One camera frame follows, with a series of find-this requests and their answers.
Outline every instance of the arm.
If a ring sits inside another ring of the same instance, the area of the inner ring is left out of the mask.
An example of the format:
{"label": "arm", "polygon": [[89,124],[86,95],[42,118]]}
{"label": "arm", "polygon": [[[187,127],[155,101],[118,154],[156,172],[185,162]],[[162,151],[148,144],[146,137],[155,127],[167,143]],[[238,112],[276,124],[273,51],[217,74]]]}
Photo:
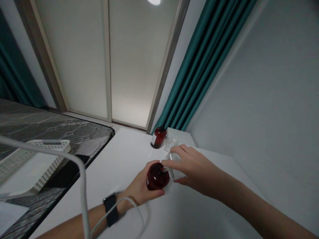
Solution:
{"label": "arm", "polygon": [[316,238],[194,148],[182,144],[171,148],[171,152],[177,153],[182,161],[163,160],[162,164],[187,176],[175,182],[224,203],[245,218],[263,238]]}
{"label": "arm", "polygon": [[[148,200],[158,198],[165,194],[163,190],[149,191],[146,187],[147,173],[152,164],[158,163],[159,160],[154,160],[148,162],[145,168],[139,172],[136,178],[131,182],[131,184],[117,196],[117,200],[128,197],[131,198],[136,205],[142,205]],[[117,205],[117,210],[119,215],[124,214],[127,210],[133,208],[133,205],[127,201],[123,200]],[[89,222],[91,230],[97,224],[97,222],[105,215],[105,207],[103,204],[98,205],[89,210]],[[107,221],[101,223],[99,227],[94,232],[92,238],[96,238],[107,226]],[[83,224],[82,224],[82,214],[77,215],[68,221],[56,226],[45,234],[39,236],[37,239],[82,239],[84,238]]]}

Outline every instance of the finger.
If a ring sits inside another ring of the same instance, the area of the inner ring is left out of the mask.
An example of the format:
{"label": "finger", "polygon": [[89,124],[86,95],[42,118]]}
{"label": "finger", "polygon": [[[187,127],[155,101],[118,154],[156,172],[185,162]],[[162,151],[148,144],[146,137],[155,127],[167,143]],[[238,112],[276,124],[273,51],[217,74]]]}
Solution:
{"label": "finger", "polygon": [[180,145],[180,148],[181,148],[182,150],[184,150],[185,152],[187,152],[187,150],[188,150],[188,147],[186,146],[186,144],[181,144],[181,145]]}
{"label": "finger", "polygon": [[190,150],[190,151],[192,151],[193,153],[195,153],[195,154],[198,154],[199,152],[196,150],[196,149],[194,149],[193,147],[188,147],[188,149]]}
{"label": "finger", "polygon": [[181,144],[180,147],[189,155],[195,155],[194,152],[190,149],[190,147],[187,147],[185,144]]}
{"label": "finger", "polygon": [[185,178],[174,180],[174,183],[179,183],[179,184],[188,186],[189,181],[188,181],[188,178],[185,177]]}
{"label": "finger", "polygon": [[186,152],[180,147],[180,146],[175,146],[170,148],[171,153],[177,153],[181,159],[186,157]]}
{"label": "finger", "polygon": [[145,167],[144,167],[143,170],[145,170],[145,171],[148,172],[148,171],[150,170],[150,167],[151,167],[153,164],[159,163],[159,162],[160,162],[159,160],[150,161],[150,162],[148,162],[148,163],[145,165]]}
{"label": "finger", "polygon": [[185,170],[184,163],[182,161],[162,160],[161,163],[163,166],[176,169],[178,171],[181,171],[182,173]]}
{"label": "finger", "polygon": [[165,194],[164,190],[148,191],[147,197],[148,197],[148,200],[152,200],[155,198],[159,198],[160,196],[163,196],[164,194]]}

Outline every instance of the black watch strap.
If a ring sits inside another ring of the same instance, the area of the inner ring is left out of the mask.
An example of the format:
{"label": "black watch strap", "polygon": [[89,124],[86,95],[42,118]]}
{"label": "black watch strap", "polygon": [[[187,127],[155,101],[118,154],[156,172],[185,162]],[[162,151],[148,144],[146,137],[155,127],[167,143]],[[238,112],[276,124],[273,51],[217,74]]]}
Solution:
{"label": "black watch strap", "polygon": [[[105,212],[108,212],[116,204],[116,195],[113,193],[103,200],[105,206]],[[115,207],[110,214],[106,217],[107,225],[111,227],[115,222],[119,220],[119,213]]]}

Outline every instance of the curtain fold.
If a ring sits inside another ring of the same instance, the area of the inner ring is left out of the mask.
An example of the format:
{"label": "curtain fold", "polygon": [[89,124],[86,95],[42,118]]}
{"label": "curtain fold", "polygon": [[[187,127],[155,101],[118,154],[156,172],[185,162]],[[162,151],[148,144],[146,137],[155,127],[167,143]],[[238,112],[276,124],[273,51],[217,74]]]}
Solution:
{"label": "curtain fold", "polygon": [[206,1],[155,128],[186,129],[256,1]]}
{"label": "curtain fold", "polygon": [[0,98],[34,107],[45,100],[0,10]]}

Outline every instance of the floor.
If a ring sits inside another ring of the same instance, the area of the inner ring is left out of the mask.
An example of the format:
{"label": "floor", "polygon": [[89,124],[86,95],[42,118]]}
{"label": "floor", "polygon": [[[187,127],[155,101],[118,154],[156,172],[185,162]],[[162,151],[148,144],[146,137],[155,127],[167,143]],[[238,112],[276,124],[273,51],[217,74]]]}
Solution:
{"label": "floor", "polygon": [[137,131],[137,132],[140,132],[140,133],[146,133],[145,131],[142,131],[142,130],[138,130],[138,129],[134,129],[134,128],[130,128],[130,127],[125,127],[125,126],[122,126],[122,125],[119,125],[119,124],[116,124],[116,123],[110,123],[110,122],[107,122],[105,120],[96,119],[96,118],[92,118],[92,117],[89,117],[89,116],[80,115],[80,114],[77,114],[77,113],[65,112],[63,114],[64,115],[68,115],[68,116],[72,116],[72,117],[76,117],[76,118],[79,118],[79,119],[82,119],[82,120],[87,120],[87,121],[91,121],[91,122],[94,122],[94,123],[99,123],[99,124],[103,124],[103,125],[112,127],[115,130],[115,133],[117,133],[121,128],[128,128],[130,130],[134,130],[134,131]]}

